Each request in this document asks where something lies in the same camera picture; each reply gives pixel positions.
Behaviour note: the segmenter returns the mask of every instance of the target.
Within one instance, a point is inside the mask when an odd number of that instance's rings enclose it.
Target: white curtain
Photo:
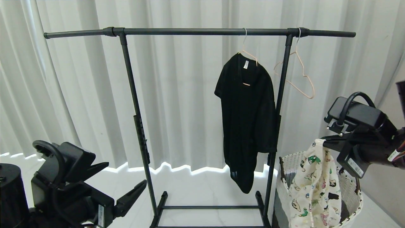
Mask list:
[[[134,108],[118,38],[45,40],[43,32],[126,28],[294,28],[357,32],[355,38],[305,37],[299,53],[316,96],[289,84],[279,153],[303,150],[327,134],[323,117],[337,96],[363,91],[379,103],[403,51],[404,1],[97,0],[1,1],[0,151],[34,154],[34,140],[70,141],[116,168],[142,166]],[[222,168],[222,66],[242,37],[128,36],[151,167]],[[275,96],[285,37],[251,36],[246,50],[271,74]],[[296,58],[287,78],[307,93]],[[259,157],[258,168],[266,162]]]

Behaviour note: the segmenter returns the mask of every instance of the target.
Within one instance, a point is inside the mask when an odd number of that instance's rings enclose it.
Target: clothes rack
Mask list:
[[[273,169],[276,154],[271,153],[268,156],[267,164],[270,166],[269,176],[267,180],[266,195],[263,202],[262,195],[259,191],[256,192],[257,205],[245,205],[245,206],[167,206],[165,205],[168,194],[163,192],[159,204],[156,204],[155,194],[153,191],[152,179],[149,171],[149,153],[146,145],[146,138],[142,124],[141,112],[139,109],[138,97],[136,95],[136,88],[134,77],[132,73],[132,67],[130,62],[130,56],[127,45],[127,35],[200,35],[200,36],[244,36],[245,33],[249,36],[286,36],[286,48],[284,50],[283,67],[281,70],[281,79],[276,104],[276,114],[278,116],[277,125],[277,140],[280,131],[281,122],[281,102],[283,99],[284,85],[286,82],[288,60],[290,57],[290,50],[293,37],[306,37],[306,36],[322,36],[322,37],[355,37],[355,32],[341,32],[341,31],[326,31],[326,30],[309,30],[307,28],[287,28],[287,29],[244,29],[244,28],[114,28],[108,27],[97,30],[83,30],[83,31],[70,31],[70,32],[52,32],[44,33],[44,37],[47,39],[60,38],[60,37],[81,37],[81,36],[97,36],[105,35],[110,37],[119,37],[121,41],[122,51],[124,54],[125,66],[128,74],[132,99],[135,107],[135,127],[138,136],[139,146],[141,149],[143,167],[145,169],[146,180],[148,183],[149,194],[151,198],[153,208],[153,220],[150,228],[174,228],[178,226],[159,226],[159,220],[162,216],[163,210],[167,209],[259,209],[260,215],[263,221],[263,226],[211,226],[211,227],[227,227],[227,228],[271,228],[269,218],[267,215],[270,200],[271,184],[273,179]],[[198,228],[201,226],[180,226],[181,228]]]

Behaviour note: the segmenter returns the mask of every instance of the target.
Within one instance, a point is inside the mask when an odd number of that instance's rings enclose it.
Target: laundry basket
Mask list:
[[[288,228],[290,223],[290,204],[292,200],[288,189],[302,159],[304,159],[303,151],[287,155],[283,158],[280,157],[281,171],[279,171],[277,177],[273,226],[276,219],[280,228]],[[358,182],[351,180],[345,173],[339,172],[339,169],[338,176],[342,195],[342,212],[340,223],[335,227],[348,228],[352,226],[354,219],[363,208],[363,195]]]

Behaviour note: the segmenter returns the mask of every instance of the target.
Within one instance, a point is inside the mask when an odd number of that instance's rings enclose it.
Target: white floor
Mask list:
[[[22,170],[29,206],[33,206],[30,180],[43,163],[33,156],[1,156],[1,163],[18,165]],[[103,170],[87,181],[88,184],[118,199],[145,179],[143,168]],[[171,169],[161,166],[152,170],[153,187],[159,203],[163,191],[168,192],[166,205],[255,205],[255,192],[259,190],[264,198],[267,173],[256,173],[251,193],[243,194],[229,177],[229,171],[198,170],[191,172],[187,167]],[[110,228],[148,228],[153,218],[147,189],[123,218],[117,218]],[[245,210],[166,210],[160,226],[262,226],[257,209]],[[364,195],[364,208],[356,218],[353,228],[400,228],[383,210]]]

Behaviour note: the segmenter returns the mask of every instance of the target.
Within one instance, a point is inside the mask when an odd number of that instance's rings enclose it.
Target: patterned cloth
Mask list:
[[[339,178],[324,140],[316,139],[304,152],[290,186],[290,227],[329,228],[340,221],[342,208]]]

